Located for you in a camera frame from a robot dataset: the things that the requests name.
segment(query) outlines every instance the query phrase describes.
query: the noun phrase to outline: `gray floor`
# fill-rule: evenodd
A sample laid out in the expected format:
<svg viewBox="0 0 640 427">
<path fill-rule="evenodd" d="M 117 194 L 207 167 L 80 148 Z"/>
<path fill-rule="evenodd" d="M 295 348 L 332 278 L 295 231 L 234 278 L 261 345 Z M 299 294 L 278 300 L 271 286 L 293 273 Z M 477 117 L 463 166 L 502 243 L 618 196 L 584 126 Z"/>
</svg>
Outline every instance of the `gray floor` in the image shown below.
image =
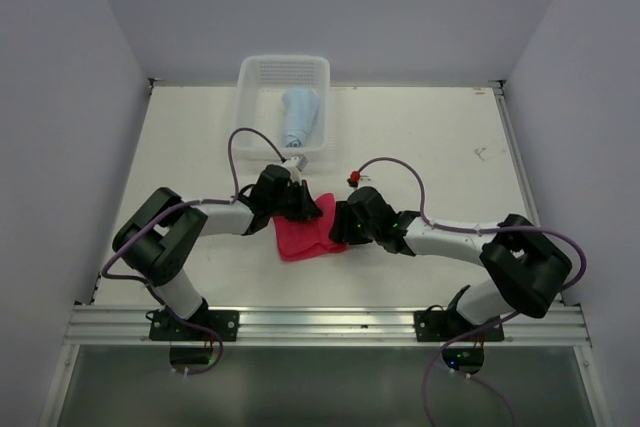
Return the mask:
<svg viewBox="0 0 640 427">
<path fill-rule="evenodd" d="M 213 372 L 171 375 L 166 347 L 83 347 L 61 426 L 425 425 L 424 348 L 233 348 Z M 489 350 L 482 376 L 521 426 L 593 426 L 571 348 Z M 484 387 L 436 369 L 439 425 L 510 426 Z"/>
</svg>

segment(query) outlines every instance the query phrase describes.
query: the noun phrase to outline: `red cloth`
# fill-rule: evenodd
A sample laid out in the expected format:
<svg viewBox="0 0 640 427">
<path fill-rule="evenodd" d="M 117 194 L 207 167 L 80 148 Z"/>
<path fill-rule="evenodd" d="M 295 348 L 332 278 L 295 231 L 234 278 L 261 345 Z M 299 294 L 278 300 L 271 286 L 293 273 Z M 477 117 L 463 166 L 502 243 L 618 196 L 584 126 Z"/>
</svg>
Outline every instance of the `red cloth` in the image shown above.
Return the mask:
<svg viewBox="0 0 640 427">
<path fill-rule="evenodd" d="M 290 222 L 284 217 L 274 217 L 278 252 L 282 260 L 293 262 L 311 259 L 327 253 L 347 250 L 347 244 L 336 244 L 329 239 L 329 232 L 336 217 L 336 199 L 324 194 L 316 199 L 322 217 L 309 222 Z"/>
</svg>

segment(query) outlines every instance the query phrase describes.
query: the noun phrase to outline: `purple cable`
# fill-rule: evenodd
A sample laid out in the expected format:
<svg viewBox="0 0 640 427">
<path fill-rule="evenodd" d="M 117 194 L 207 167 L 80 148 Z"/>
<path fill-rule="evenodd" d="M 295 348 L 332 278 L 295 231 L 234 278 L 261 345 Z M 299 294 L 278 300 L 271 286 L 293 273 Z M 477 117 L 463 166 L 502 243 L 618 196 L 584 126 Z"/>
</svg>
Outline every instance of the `purple cable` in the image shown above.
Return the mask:
<svg viewBox="0 0 640 427">
<path fill-rule="evenodd" d="M 424 408 L 424 413 L 427 415 L 427 418 L 429 419 L 429 422 L 431 423 L 432 427 L 436 427 L 436 421 L 433 417 L 433 413 L 431 412 L 431 408 L 429 407 L 429 396 L 428 396 L 428 389 L 427 389 L 427 381 L 429 380 L 429 375 L 431 374 L 431 371 L 433 370 L 434 365 L 436 364 L 436 361 L 440 358 L 440 356 L 442 355 L 442 353 L 451 345 L 451 344 L 455 344 L 456 342 L 460 342 L 462 340 L 466 340 L 466 339 L 470 339 L 473 337 L 477 337 L 480 334 L 485 333 L 486 331 L 493 329 L 496 325 L 500 325 L 503 324 L 504 322 L 507 322 L 511 319 L 513 319 L 514 317 L 518 316 L 518 312 L 513 312 L 509 315 L 507 315 L 506 317 L 504 317 L 503 319 L 497 319 L 494 320 L 493 322 L 489 322 L 488 324 L 484 324 L 481 325 L 480 327 L 473 329 L 470 332 L 466 332 L 464 334 L 461 334 L 457 337 L 454 337 L 453 339 L 445 342 L 439 349 L 438 352 L 436 352 L 436 355 L 433 356 L 433 358 L 429 361 L 429 364 L 427 365 L 427 368 L 424 371 L 424 374 L 422 375 L 422 407 Z M 493 385 L 491 385 L 489 382 L 487 382 L 484 379 L 480 379 L 480 378 L 473 378 L 476 382 L 484 385 L 486 388 L 488 388 L 489 390 L 491 390 L 494 394 L 496 394 L 498 397 L 500 397 L 500 399 L 502 400 L 502 402 L 504 403 L 504 405 L 507 407 L 507 410 L 509 411 L 509 414 L 511 415 L 511 420 L 513 422 L 514 426 L 518 425 L 518 421 L 516 419 L 516 415 L 515 415 L 515 411 L 513 409 L 513 406 L 511 405 L 511 402 L 509 402 L 509 399 L 507 399 L 504 395 L 502 395 L 500 393 L 500 391 L 498 391 Z"/>
<path fill-rule="evenodd" d="M 453 232 L 456 234 L 478 235 L 478 234 L 498 234 L 498 233 L 507 233 L 507 232 L 538 232 L 541 234 L 548 234 L 553 237 L 557 237 L 560 240 L 563 240 L 564 242 L 569 244 L 576 251 L 576 253 L 578 254 L 578 257 L 580 258 L 580 268 L 578 269 L 578 273 L 575 275 L 573 279 L 571 279 L 569 282 L 564 284 L 561 290 L 566 290 L 569 287 L 573 287 L 584 276 L 587 270 L 587 256 L 584 253 L 584 250 L 582 249 L 582 247 L 580 247 L 580 245 L 569 236 L 561 232 L 558 232 L 557 230 L 538 227 L 535 225 L 530 225 L 530 226 L 524 225 L 524 226 L 518 226 L 518 227 L 496 227 L 491 229 L 480 229 L 479 231 L 477 231 L 475 229 L 467 229 L 464 227 L 455 227 L 452 225 L 445 225 L 445 224 L 438 224 L 437 222 L 431 222 L 431 220 L 425 214 L 425 202 L 427 197 L 426 189 L 424 187 L 424 182 L 420 178 L 420 174 L 418 174 L 416 169 L 411 167 L 406 162 L 400 159 L 396 159 L 395 157 L 376 157 L 375 159 L 371 159 L 365 162 L 364 164 L 362 164 L 362 166 L 358 169 L 358 172 L 361 173 L 366 167 L 368 167 L 369 165 L 375 162 L 393 162 L 395 164 L 400 164 L 413 174 L 413 176 L 418 181 L 418 187 L 420 188 L 420 218 L 422 218 L 425 224 L 432 226 L 435 229 L 443 230 L 446 232 Z"/>
<path fill-rule="evenodd" d="M 491 228 L 491 229 L 480 229 L 479 231 L 476 231 L 475 229 L 468 229 L 468 228 L 464 228 L 464 227 L 456 227 L 456 226 L 451 226 L 451 225 L 445 225 L 445 224 L 439 224 L 436 222 L 431 222 L 431 220 L 429 220 L 429 218 L 427 217 L 426 213 L 425 213 L 425 203 L 426 203 L 426 189 L 424 187 L 424 182 L 422 181 L 422 178 L 420 177 L 420 174 L 418 174 L 418 172 L 411 167 L 409 164 L 407 164 L 406 162 L 400 160 L 400 159 L 396 159 L 395 157 L 376 157 L 374 159 L 371 159 L 367 162 L 365 162 L 364 164 L 362 164 L 362 166 L 358 169 L 358 172 L 362 172 L 366 167 L 368 167 L 369 165 L 376 163 L 376 162 L 393 162 L 395 164 L 399 164 L 402 165 L 403 167 L 405 167 L 407 170 L 409 170 L 413 176 L 415 177 L 415 179 L 418 182 L 418 187 L 420 188 L 420 217 L 422 218 L 422 220 L 424 221 L 425 224 L 435 228 L 435 229 L 439 229 L 439 230 L 443 230 L 446 232 L 453 232 L 453 233 L 458 233 L 458 234 L 474 234 L 474 235 L 478 235 L 478 234 L 497 234 L 497 233 L 508 233 L 508 232 L 538 232 L 538 233 L 542 233 L 542 234 L 548 234 L 554 237 L 557 237 L 561 240 L 563 240 L 564 242 L 566 242 L 567 244 L 569 244 L 578 254 L 578 257 L 580 258 L 580 268 L 578 269 L 578 273 L 574 276 L 573 279 L 571 279 L 569 282 L 567 282 L 566 284 L 564 284 L 561 288 L 561 291 L 568 289 L 569 287 L 574 286 L 575 284 L 577 284 L 580 279 L 582 279 L 582 277 L 584 276 L 586 270 L 587 270 L 587 256 L 584 252 L 584 250 L 582 249 L 582 247 L 580 247 L 580 245 L 573 240 L 572 238 L 568 237 L 567 235 L 558 232 L 556 230 L 553 229 L 546 229 L 543 227 L 537 227 L 537 226 L 519 226 L 519 227 L 496 227 L 496 228 Z M 493 327 L 495 327 L 496 325 L 500 325 L 504 322 L 507 322 L 511 319 L 513 319 L 515 316 L 518 315 L 518 312 L 514 312 L 512 314 L 507 315 L 505 318 L 503 319 L 498 319 L 494 322 L 491 322 L 489 324 L 485 324 L 482 325 L 480 327 L 478 327 L 477 329 L 472 330 L 471 332 L 467 332 L 463 335 L 460 335 L 458 337 L 455 337 L 453 339 L 451 339 L 450 341 L 446 342 L 442 347 L 440 347 L 438 349 L 438 352 L 436 353 L 436 355 L 431 359 L 431 361 L 429 362 L 429 365 L 427 365 L 427 368 L 424 372 L 424 376 L 422 379 L 422 404 L 424 407 L 424 411 L 427 414 L 427 418 L 429 419 L 429 422 L 431 423 L 432 427 L 436 426 L 435 423 L 435 419 L 433 418 L 433 414 L 431 413 L 431 409 L 429 408 L 429 401 L 428 401 L 428 396 L 427 396 L 427 381 L 429 380 L 429 374 L 431 373 L 431 371 L 433 370 L 433 366 L 435 365 L 436 361 L 438 360 L 438 358 L 440 357 L 440 355 L 442 354 L 442 352 L 444 352 L 451 344 L 455 343 L 455 342 L 459 342 L 461 340 L 465 340 L 465 339 L 469 339 L 472 337 L 475 337 L 479 334 L 482 334 L 486 331 L 488 331 L 489 329 L 492 329 Z M 493 387 L 490 383 L 488 383 L 487 381 L 480 379 L 480 378 L 476 378 L 474 379 L 476 380 L 478 383 L 484 385 L 485 387 L 487 387 L 489 390 L 491 390 L 493 393 L 495 393 L 498 397 L 500 397 L 500 399 L 503 401 L 503 403 L 505 404 L 505 406 L 507 407 L 507 409 L 509 410 L 509 414 L 511 415 L 511 420 L 513 422 L 513 425 L 517 425 L 517 420 L 515 417 L 515 413 L 513 410 L 513 406 L 511 405 L 511 403 L 509 402 L 509 400 L 502 395 L 495 387 Z"/>
<path fill-rule="evenodd" d="M 284 162 L 285 160 L 287 160 L 280 153 L 280 151 L 275 146 L 275 144 L 273 142 L 271 142 L 271 140 L 269 140 L 269 138 L 266 135 L 264 135 L 262 132 L 260 132 L 260 131 L 258 131 L 256 129 L 252 129 L 251 127 L 239 127 L 236 130 L 234 130 L 233 132 L 231 132 L 231 135 L 229 136 L 229 140 L 227 142 L 227 157 L 229 158 L 229 167 L 231 168 L 231 177 L 233 177 L 233 190 L 234 190 L 233 200 L 234 200 L 234 202 L 236 201 L 236 199 L 238 198 L 238 195 L 240 193 L 240 186 L 238 184 L 238 174 L 236 173 L 236 166 L 235 166 L 235 164 L 233 162 L 233 153 L 231 151 L 231 146 L 233 144 L 233 138 L 236 135 L 238 135 L 240 132 L 251 132 L 252 134 L 256 134 L 257 136 L 262 137 L 262 139 L 264 139 L 264 141 L 267 144 L 269 144 L 269 146 L 278 155 L 278 157 L 280 157 L 280 161 Z"/>
<path fill-rule="evenodd" d="M 218 355 L 216 355 L 215 359 L 209 362 L 209 364 L 207 364 L 206 367 L 203 367 L 201 369 L 195 369 L 195 370 L 183 370 L 182 373 L 184 375 L 191 376 L 191 375 L 204 374 L 205 372 L 209 372 L 211 369 L 213 369 L 216 366 L 216 364 L 220 362 L 220 359 L 222 358 L 222 353 L 224 352 L 224 344 L 222 342 L 222 338 L 220 337 L 220 335 L 218 335 L 218 333 L 213 329 L 209 329 L 207 327 L 203 327 L 202 325 L 193 324 L 191 322 L 184 320 L 182 317 L 176 314 L 167 304 L 165 304 L 164 300 L 162 300 L 158 296 L 158 294 L 156 294 L 151 288 L 151 286 L 148 284 L 147 284 L 147 291 L 149 292 L 149 295 L 151 295 L 151 297 L 153 297 L 156 300 L 156 302 L 158 302 L 161 306 L 165 308 L 165 310 L 169 313 L 171 317 L 173 317 L 173 319 L 176 322 L 178 322 L 181 325 L 184 325 L 185 327 L 189 327 L 190 329 L 199 330 L 201 332 L 204 332 L 205 334 L 210 335 L 211 338 L 215 340 L 218 343 L 218 345 L 220 345 L 220 350 L 218 351 Z"/>
<path fill-rule="evenodd" d="M 202 327 L 200 325 L 192 324 L 191 322 L 187 322 L 186 320 L 184 320 L 180 316 L 178 316 L 173 310 L 171 310 L 169 308 L 169 306 L 167 306 L 164 303 L 164 301 L 160 297 L 158 297 L 158 295 L 151 288 L 151 286 L 149 284 L 149 281 L 146 278 L 144 278 L 142 276 L 139 276 L 139 275 L 111 274 L 109 272 L 109 270 L 131 248 L 131 246 L 133 244 L 138 242 L 143 236 L 145 236 L 147 233 L 149 233 L 156 225 L 158 225 L 160 222 L 162 222 L 165 218 L 167 218 L 169 215 L 173 214 L 174 212 L 177 212 L 179 210 L 185 209 L 187 207 L 191 207 L 191 206 L 195 206 L 195 205 L 201 205 L 201 204 L 218 204 L 218 205 L 233 204 L 238 199 L 238 196 L 239 196 L 239 193 L 240 193 L 240 188 L 239 188 L 239 183 L 238 183 L 238 174 L 236 172 L 236 167 L 235 167 L 234 162 L 233 162 L 233 155 L 231 153 L 231 147 L 232 147 L 233 138 L 239 132 L 252 132 L 252 133 L 262 137 L 271 146 L 271 148 L 275 151 L 275 153 L 278 155 L 278 157 L 280 157 L 280 160 L 282 162 L 284 162 L 286 160 L 282 156 L 282 154 L 280 153 L 278 148 L 274 145 L 274 143 L 271 142 L 271 140 L 269 140 L 262 132 L 259 132 L 256 129 L 252 129 L 250 127 L 240 127 L 239 129 L 234 130 L 231 133 L 231 135 L 229 136 L 229 141 L 227 143 L 227 156 L 228 156 L 228 159 L 229 159 L 229 167 L 231 168 L 231 177 L 233 179 L 233 186 L 234 186 L 233 197 L 231 199 L 229 199 L 229 200 L 225 200 L 225 199 L 191 200 L 189 202 L 181 202 L 179 204 L 172 205 L 171 207 L 163 210 L 158 215 L 156 215 L 151 220 L 151 222 L 149 222 L 147 225 L 145 225 L 142 229 L 140 229 L 139 232 L 136 232 L 136 234 L 133 237 L 131 237 L 127 242 L 125 242 L 125 244 L 122 247 L 120 247 L 109 258 L 109 260 L 107 260 L 107 262 L 104 264 L 104 266 L 102 267 L 102 270 L 100 272 L 101 275 L 105 279 L 111 279 L 111 280 L 133 280 L 133 281 L 142 283 L 143 285 L 145 285 L 147 287 L 147 290 L 148 290 L 149 294 L 151 294 L 151 296 L 160 305 L 164 306 L 165 309 L 167 310 L 167 312 L 169 313 L 169 315 L 171 315 L 178 323 L 180 323 L 180 324 L 182 324 L 182 325 L 184 325 L 186 327 L 189 327 L 191 329 L 199 330 L 201 332 L 209 334 L 213 339 L 216 340 L 216 342 L 218 342 L 218 344 L 220 344 L 220 351 L 218 352 L 218 355 L 216 356 L 216 358 L 215 358 L 215 360 L 213 362 L 211 362 L 209 365 L 207 365 L 203 369 L 198 369 L 198 370 L 194 370 L 194 371 L 187 371 L 187 375 L 196 375 L 196 374 L 202 374 L 202 373 L 208 372 L 209 370 L 211 370 L 219 362 L 220 358 L 222 357 L 222 352 L 223 352 L 223 349 L 224 349 L 223 343 L 222 343 L 222 338 L 220 338 L 218 333 L 215 332 L 214 330 L 209 329 L 207 327 Z"/>
</svg>

